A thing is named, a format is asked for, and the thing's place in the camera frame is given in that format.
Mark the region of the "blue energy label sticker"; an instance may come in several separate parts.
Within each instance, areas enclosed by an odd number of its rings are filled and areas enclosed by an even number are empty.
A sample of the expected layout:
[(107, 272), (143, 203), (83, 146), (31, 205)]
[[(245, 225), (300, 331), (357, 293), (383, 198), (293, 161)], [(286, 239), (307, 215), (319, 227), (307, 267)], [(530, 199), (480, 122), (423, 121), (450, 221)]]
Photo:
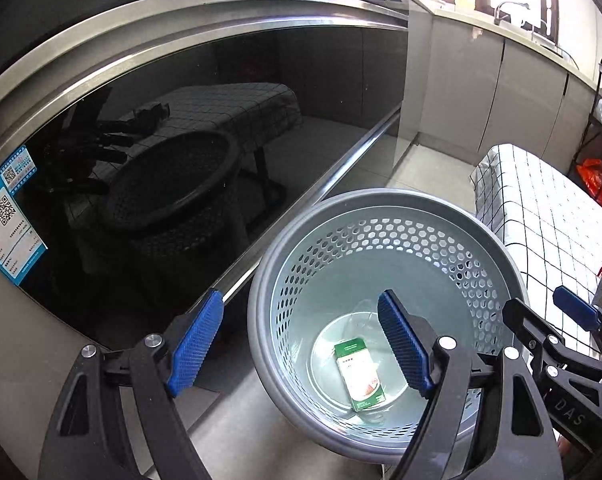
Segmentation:
[(36, 171), (25, 145), (0, 165), (0, 272), (16, 286), (47, 249), (16, 201), (16, 192)]

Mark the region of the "green white small carton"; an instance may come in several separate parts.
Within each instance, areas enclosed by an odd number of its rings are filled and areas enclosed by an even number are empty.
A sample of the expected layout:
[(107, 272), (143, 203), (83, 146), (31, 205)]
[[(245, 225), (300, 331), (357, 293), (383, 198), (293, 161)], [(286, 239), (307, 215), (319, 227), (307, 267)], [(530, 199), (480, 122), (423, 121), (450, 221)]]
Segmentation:
[(386, 400), (376, 364), (362, 338), (339, 342), (334, 346), (334, 356), (356, 413), (375, 408)]

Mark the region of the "grey perforated trash basket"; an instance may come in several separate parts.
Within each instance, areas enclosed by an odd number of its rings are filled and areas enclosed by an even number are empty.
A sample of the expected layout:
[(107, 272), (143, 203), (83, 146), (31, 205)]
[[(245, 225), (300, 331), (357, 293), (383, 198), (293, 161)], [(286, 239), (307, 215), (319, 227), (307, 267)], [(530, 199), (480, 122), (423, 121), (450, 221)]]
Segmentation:
[(435, 339), (494, 356), (514, 343), (502, 319), (528, 296), (514, 259), (472, 214), (434, 196), (370, 188), (325, 200), (266, 250), (249, 299), (258, 377), (279, 411), (316, 443), (369, 463), (397, 463), (434, 374), (406, 378), (386, 338), (393, 312)]

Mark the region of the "chrome sink faucet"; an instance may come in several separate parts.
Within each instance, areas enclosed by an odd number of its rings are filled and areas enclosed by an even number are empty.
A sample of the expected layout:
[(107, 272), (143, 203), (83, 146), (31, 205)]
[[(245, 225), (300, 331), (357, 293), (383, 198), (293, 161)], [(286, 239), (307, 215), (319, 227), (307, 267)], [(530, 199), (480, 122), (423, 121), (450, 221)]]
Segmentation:
[(494, 24), (500, 25), (508, 22), (512, 26), (547, 35), (551, 26), (544, 20), (540, 13), (536, 13), (529, 3), (511, 0), (499, 3), (494, 9)]

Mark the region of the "white black grid tablecloth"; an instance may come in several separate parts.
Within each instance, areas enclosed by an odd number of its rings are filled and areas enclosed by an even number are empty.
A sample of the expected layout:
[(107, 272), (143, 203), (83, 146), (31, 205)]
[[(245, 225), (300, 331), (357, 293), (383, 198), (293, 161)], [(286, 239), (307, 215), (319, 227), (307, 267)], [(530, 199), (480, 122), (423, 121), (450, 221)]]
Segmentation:
[(506, 246), (528, 305), (573, 350), (596, 358), (593, 337), (565, 315), (552, 293), (566, 286), (594, 299), (602, 266), (602, 208), (568, 177), (514, 144), (490, 148), (473, 170), (476, 218)]

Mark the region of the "grey kitchen cabinets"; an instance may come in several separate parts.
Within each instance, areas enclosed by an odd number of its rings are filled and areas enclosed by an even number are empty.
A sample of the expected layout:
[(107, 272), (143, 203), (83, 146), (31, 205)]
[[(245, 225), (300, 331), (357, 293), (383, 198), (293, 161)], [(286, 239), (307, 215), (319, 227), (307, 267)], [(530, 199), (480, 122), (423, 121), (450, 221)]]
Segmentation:
[(593, 81), (521, 32), (409, 0), (403, 138), (469, 164), (512, 143), (566, 171), (594, 96)]

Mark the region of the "orange plastic bag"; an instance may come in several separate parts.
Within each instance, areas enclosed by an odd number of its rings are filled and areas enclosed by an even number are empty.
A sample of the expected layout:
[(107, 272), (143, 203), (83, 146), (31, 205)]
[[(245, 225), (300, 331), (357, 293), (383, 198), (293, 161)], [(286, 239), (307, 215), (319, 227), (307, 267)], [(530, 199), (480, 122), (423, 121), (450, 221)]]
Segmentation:
[(586, 158), (576, 165), (576, 171), (588, 194), (602, 207), (602, 160)]

